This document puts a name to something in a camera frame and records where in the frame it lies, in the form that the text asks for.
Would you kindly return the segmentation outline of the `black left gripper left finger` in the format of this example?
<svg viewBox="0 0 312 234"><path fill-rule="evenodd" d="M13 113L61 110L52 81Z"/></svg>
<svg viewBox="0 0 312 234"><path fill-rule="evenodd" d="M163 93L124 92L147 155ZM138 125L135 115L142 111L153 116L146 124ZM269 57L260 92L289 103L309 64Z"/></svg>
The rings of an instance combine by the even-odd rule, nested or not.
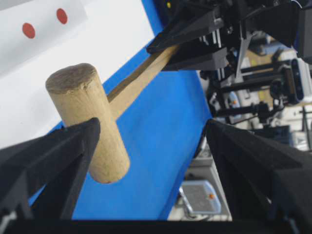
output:
<svg viewBox="0 0 312 234"><path fill-rule="evenodd" d="M0 214L71 219L99 141L97 118L0 151Z"/></svg>

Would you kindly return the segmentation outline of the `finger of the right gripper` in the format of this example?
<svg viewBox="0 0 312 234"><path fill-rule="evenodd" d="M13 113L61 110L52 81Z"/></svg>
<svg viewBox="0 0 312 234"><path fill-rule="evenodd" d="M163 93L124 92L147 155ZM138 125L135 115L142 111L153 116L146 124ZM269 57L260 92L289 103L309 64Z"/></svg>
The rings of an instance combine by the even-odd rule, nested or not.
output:
<svg viewBox="0 0 312 234"><path fill-rule="evenodd" d="M146 50L149 54L154 54L168 47L208 35L222 27L223 19L216 15L216 11L194 14L180 11L164 30L157 34Z"/></svg>
<svg viewBox="0 0 312 234"><path fill-rule="evenodd" d="M203 70L214 71L227 66L227 48L217 49L181 49L169 62L162 71L180 71L180 70Z"/></svg>

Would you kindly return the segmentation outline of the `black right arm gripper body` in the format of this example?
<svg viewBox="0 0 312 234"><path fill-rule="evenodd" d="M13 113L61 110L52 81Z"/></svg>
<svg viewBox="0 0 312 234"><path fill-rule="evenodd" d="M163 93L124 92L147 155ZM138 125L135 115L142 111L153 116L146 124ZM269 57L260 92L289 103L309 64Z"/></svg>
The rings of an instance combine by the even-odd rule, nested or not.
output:
<svg viewBox="0 0 312 234"><path fill-rule="evenodd" d="M199 70L202 76L222 80L237 75L251 40L258 33L265 33L287 47L296 43L300 3L294 0L179 0L171 20L180 11L192 14L216 11L223 19L222 28L176 45L178 51L227 48L227 66L214 71Z"/></svg>

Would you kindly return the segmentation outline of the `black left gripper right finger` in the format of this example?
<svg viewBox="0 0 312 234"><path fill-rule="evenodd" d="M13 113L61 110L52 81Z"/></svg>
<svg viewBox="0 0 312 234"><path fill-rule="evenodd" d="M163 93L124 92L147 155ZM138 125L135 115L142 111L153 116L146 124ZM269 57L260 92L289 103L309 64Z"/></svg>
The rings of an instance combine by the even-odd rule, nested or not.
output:
<svg viewBox="0 0 312 234"><path fill-rule="evenodd" d="M312 218L312 155L210 119L206 138L234 219Z"/></svg>

